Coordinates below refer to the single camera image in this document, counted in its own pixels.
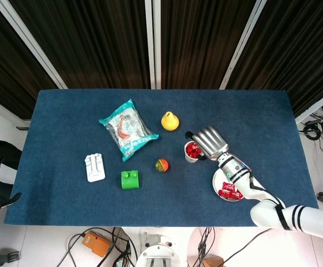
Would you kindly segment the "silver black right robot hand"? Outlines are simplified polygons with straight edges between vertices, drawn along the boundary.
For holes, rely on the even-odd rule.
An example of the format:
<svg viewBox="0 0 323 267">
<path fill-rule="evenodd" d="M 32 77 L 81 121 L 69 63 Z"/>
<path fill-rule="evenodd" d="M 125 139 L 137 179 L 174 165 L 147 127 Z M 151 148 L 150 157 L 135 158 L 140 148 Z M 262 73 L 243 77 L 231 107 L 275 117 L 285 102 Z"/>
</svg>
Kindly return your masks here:
<svg viewBox="0 0 323 267">
<path fill-rule="evenodd" d="M 193 140 L 201 149 L 197 159 L 217 161 L 218 158 L 228 151 L 228 144 L 211 125 L 199 130 L 197 133 L 186 131 L 185 138 Z"/>
</svg>

